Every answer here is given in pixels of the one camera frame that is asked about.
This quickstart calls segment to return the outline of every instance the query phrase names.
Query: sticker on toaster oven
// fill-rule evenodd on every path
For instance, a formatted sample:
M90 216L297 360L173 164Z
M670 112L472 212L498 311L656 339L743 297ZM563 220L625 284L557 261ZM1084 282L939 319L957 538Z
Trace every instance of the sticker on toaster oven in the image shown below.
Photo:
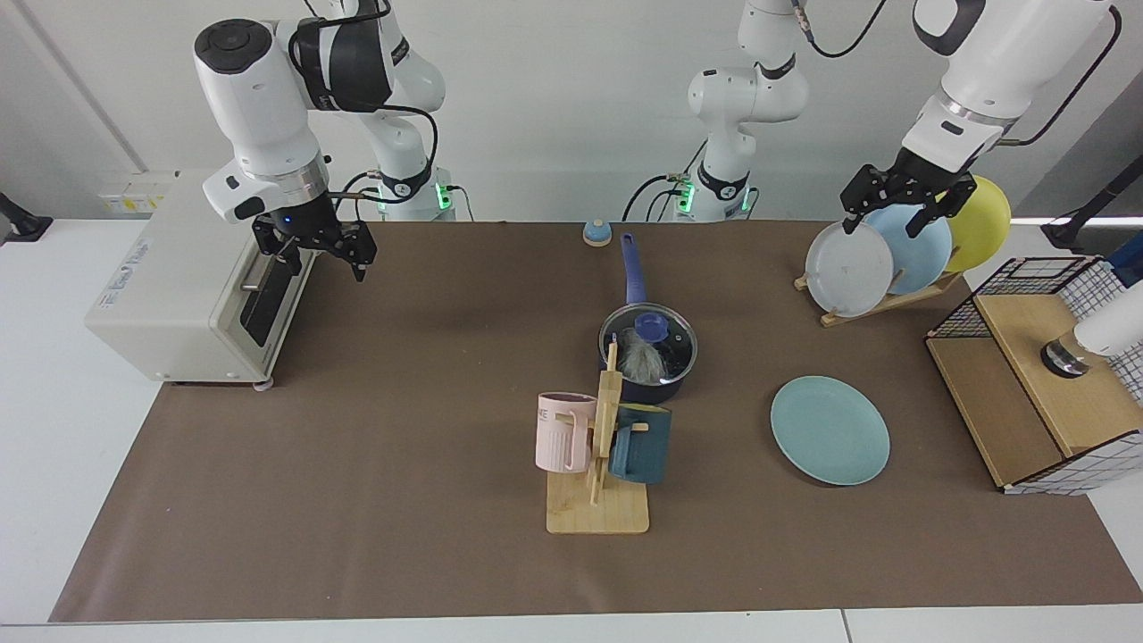
M99 295L99 307L114 307L115 302L119 300L119 296L123 292L127 283L130 282L131 276L135 275L135 268L143 263L143 257L146 252L151 250L152 239L142 238L135 241L131 246L127 256L119 264L119 268L112 274L111 280L107 282L107 287L103 289L103 294Z

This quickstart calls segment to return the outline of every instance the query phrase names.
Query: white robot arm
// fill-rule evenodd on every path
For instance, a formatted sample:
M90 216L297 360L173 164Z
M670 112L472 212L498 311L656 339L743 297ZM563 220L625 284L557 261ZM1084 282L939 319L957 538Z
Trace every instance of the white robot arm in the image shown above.
M724 220L741 209L757 150L742 124L792 120L806 107L809 87L794 66L799 37L790 0L746 0L738 45L754 65L706 70L690 82L690 110L709 134L697 180L679 199L677 219Z
M1109 11L1108 0L917 0L913 26L949 70L893 167L865 164L841 192L847 231L894 202L920 203L908 226L953 216L976 187L968 167L1028 111ZM935 196L949 194L937 203Z
M234 159L203 191L227 220L254 219L264 254L299 267L298 247L325 250L349 262L361 280L376 244L366 225L337 220L328 159L306 112L352 113L377 155L383 200L437 218L450 207L435 185L422 190L437 174L433 154L426 156L416 128L393 114L427 115L443 101L443 81L408 46L389 0L333 6L338 17L330 21L231 19L199 34L199 81L234 147Z

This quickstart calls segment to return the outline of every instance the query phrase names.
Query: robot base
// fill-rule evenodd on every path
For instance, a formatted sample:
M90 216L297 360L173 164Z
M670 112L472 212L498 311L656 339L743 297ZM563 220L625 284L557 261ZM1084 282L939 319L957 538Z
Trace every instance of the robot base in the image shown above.
M729 201L721 201L713 193L703 193L702 190L696 190L694 201L687 208L689 211L684 211L682 203L685 201L682 201L681 196L676 196L674 216L671 220L674 223L717 223L719 220L745 218L748 210L743 209L743 204L746 203L748 194L750 194L749 186L736 198Z

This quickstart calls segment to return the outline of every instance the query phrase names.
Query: wooden box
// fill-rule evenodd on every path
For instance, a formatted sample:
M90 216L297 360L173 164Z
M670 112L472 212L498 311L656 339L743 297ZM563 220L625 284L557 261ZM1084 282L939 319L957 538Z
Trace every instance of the wooden box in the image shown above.
M1040 360L1077 314L1122 289L1094 258L1013 259L929 333L929 353L1006 493L1086 493L1143 468L1143 352L1072 380Z

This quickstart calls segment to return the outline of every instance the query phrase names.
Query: wall outlet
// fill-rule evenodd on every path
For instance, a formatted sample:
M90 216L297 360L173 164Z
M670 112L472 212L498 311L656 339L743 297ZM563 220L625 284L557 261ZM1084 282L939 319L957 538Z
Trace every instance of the wall outlet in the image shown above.
M126 175L104 183L99 200L104 210L115 215L153 214L178 177L178 171L146 171Z

